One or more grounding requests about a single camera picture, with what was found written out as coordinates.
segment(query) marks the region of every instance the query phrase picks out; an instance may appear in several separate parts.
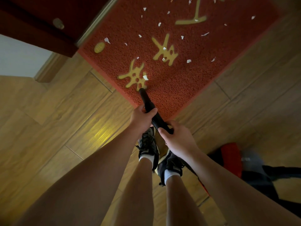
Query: baseboard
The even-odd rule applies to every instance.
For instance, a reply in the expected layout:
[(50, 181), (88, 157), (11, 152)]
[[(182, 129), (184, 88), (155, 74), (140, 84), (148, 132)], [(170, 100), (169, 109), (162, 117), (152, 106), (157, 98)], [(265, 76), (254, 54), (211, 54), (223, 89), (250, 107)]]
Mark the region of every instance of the baseboard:
[(41, 67), (41, 69), (38, 71), (34, 79), (39, 83), (51, 82), (51, 80), (56, 76), (58, 71), (65, 64), (67, 59), (67, 56), (53, 52)]

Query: white paper scrap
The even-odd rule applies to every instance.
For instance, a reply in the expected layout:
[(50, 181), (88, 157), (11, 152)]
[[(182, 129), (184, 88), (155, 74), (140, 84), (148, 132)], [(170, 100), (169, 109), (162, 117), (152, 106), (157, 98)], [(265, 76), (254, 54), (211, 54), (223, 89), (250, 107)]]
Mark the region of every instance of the white paper scrap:
[(107, 42), (107, 43), (109, 43), (109, 44), (111, 44), (111, 43), (109, 42), (109, 39), (108, 39), (107, 37), (104, 38), (104, 41)]

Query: sneaker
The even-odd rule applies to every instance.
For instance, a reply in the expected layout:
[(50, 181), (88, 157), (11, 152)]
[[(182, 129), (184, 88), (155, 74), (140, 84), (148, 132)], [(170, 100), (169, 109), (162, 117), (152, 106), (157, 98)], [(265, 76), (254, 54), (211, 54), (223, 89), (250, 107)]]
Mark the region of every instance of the sneaker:
[(158, 168), (155, 170), (157, 175), (160, 176), (161, 182), (159, 183), (160, 186), (165, 186), (165, 179), (164, 174), (165, 170), (173, 171), (178, 173), (180, 176), (183, 175), (182, 168), (184, 167), (182, 161), (178, 156), (172, 153), (168, 149), (168, 154), (163, 159), (160, 159), (160, 163), (158, 164)]
[(153, 171), (157, 168), (159, 162), (160, 151), (156, 144), (155, 140), (156, 129), (150, 127), (142, 134), (141, 139), (138, 140), (139, 146), (136, 146), (139, 149), (139, 159), (142, 155), (154, 156), (153, 161)]

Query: right hand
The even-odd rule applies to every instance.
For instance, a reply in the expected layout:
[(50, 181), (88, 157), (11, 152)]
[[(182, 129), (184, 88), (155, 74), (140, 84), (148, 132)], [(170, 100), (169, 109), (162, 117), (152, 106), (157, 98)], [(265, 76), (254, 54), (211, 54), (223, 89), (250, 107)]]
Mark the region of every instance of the right hand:
[(173, 127), (173, 134), (169, 134), (163, 128), (159, 128), (158, 131), (165, 140), (166, 145), (176, 156), (185, 159), (194, 151), (199, 150), (188, 128), (177, 121), (167, 121), (166, 123)]

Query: red doormat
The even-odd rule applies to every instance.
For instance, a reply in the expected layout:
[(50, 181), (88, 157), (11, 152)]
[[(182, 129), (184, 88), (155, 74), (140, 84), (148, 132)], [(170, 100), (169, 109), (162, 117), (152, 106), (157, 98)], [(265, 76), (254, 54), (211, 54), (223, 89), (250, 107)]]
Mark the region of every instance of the red doormat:
[(269, 0), (119, 0), (79, 52), (134, 106), (145, 84), (166, 120), (278, 18)]

